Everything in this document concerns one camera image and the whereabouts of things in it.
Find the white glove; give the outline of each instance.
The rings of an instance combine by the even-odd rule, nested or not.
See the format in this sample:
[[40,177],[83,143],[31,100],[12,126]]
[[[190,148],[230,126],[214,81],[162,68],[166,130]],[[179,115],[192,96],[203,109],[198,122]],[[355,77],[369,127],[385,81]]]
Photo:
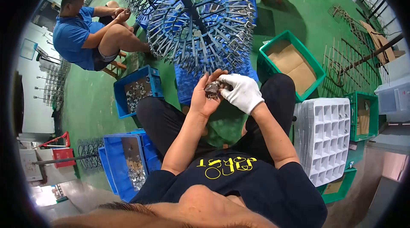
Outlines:
[[258,84],[250,77],[239,74],[222,74],[217,80],[233,86],[232,91],[223,89],[221,95],[248,115],[259,103],[265,101],[259,91]]

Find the black t-shirt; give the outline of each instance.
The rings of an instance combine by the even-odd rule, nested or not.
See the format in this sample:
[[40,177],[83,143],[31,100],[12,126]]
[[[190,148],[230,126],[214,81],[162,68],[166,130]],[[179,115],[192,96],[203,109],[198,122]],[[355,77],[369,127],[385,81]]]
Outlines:
[[178,175],[151,172],[132,203],[177,203],[192,185],[203,184],[221,195],[240,195],[247,208],[279,227],[322,227],[327,209],[300,164],[280,169],[243,153],[215,151],[194,160]]

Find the red fire extinguisher box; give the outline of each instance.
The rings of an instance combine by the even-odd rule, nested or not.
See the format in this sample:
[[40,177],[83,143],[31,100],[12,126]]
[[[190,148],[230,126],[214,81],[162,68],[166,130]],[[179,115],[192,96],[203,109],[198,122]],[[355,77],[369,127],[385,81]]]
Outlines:
[[[74,157],[73,149],[70,149],[70,148],[53,149],[53,159],[68,159],[68,158],[73,158],[73,157]],[[54,163],[54,166],[56,168],[68,167],[68,166],[74,166],[74,165],[75,165],[75,160]]]

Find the white plastic tray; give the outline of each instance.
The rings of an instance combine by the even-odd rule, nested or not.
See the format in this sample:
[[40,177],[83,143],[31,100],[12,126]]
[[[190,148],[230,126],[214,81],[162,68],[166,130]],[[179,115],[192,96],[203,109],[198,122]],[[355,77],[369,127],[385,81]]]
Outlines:
[[294,115],[294,146],[310,181],[317,187],[340,178],[349,147],[349,99],[305,100]]

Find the hand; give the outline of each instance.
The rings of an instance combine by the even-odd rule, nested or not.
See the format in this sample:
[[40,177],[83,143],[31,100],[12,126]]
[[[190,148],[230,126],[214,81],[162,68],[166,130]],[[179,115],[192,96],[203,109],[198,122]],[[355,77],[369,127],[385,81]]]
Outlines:
[[123,7],[117,8],[117,10],[115,10],[114,16],[117,17],[124,10],[125,10],[125,8],[123,8]]
[[125,22],[125,21],[127,21],[129,18],[130,18],[130,15],[131,15],[131,11],[130,11],[130,9],[125,9],[124,11],[122,11],[116,18],[115,18],[115,20],[118,22],[118,23],[123,23],[123,22]]
[[259,91],[258,84],[250,77],[230,74],[221,75],[217,80],[233,86],[232,91],[226,88],[221,89],[221,95],[248,115],[258,104],[265,101]]
[[218,95],[217,99],[208,99],[204,88],[207,84],[216,81],[221,74],[228,74],[228,71],[217,69],[211,74],[211,76],[209,76],[208,73],[205,73],[205,75],[199,80],[198,84],[193,89],[189,112],[197,113],[208,119],[209,116],[217,110],[223,98]]

